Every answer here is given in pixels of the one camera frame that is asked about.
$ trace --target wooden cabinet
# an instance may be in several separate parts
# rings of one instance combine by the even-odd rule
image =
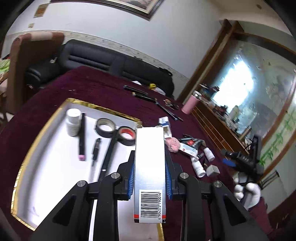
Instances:
[[[244,146],[238,137],[220,120],[216,114],[202,101],[198,102],[192,111],[204,131],[216,144],[219,150],[226,149],[229,151],[244,151]]]

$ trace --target metal bolt head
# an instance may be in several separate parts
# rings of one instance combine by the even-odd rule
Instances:
[[[114,173],[111,174],[111,177],[112,177],[113,179],[117,179],[117,178],[120,177],[120,174],[119,174],[118,172],[114,172]]]
[[[182,173],[180,174],[180,177],[183,178],[183,179],[186,179],[186,178],[189,177],[189,175],[188,175],[188,173],[186,173],[186,172],[182,172]]]
[[[86,184],[86,182],[83,181],[83,180],[77,182],[77,186],[78,186],[78,187],[83,187],[85,184]]]
[[[220,187],[222,187],[222,182],[214,181],[214,186],[217,188],[220,188]]]

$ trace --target white tray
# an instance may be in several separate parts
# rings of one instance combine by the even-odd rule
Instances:
[[[86,113],[86,161],[78,160],[78,137],[67,134],[66,111],[77,108]],[[18,173],[12,196],[12,215],[28,228],[35,230],[64,195],[80,180],[95,182],[101,170],[110,138],[102,138],[98,161],[91,180],[92,149],[100,137],[94,130],[99,118],[111,119],[119,128],[136,128],[139,119],[96,106],[84,101],[67,99],[51,116],[30,147]],[[110,160],[107,175],[116,172],[119,164],[128,161],[135,146],[117,142]],[[89,240],[93,238],[94,214]],[[163,240],[159,224],[134,223],[133,196],[129,201],[118,201],[118,229],[120,241]]]

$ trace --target white box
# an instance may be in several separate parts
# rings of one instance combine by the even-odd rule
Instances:
[[[168,121],[167,116],[159,118],[158,123],[161,124],[163,127],[163,134],[165,139],[169,137],[173,137],[172,131],[170,130],[170,122]]]
[[[180,143],[180,144],[181,144],[181,146],[180,146],[179,150],[185,152],[187,155],[194,156],[194,157],[197,156],[198,150],[196,150],[196,149],[192,148],[191,146],[188,146],[184,143]]]
[[[162,127],[136,129],[134,221],[165,222],[165,144]]]

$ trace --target pink cup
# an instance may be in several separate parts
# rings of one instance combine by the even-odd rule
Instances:
[[[182,107],[182,112],[185,114],[190,114],[193,108],[197,105],[199,102],[199,96],[201,94],[197,91],[194,91],[193,94],[189,97],[185,105]]]

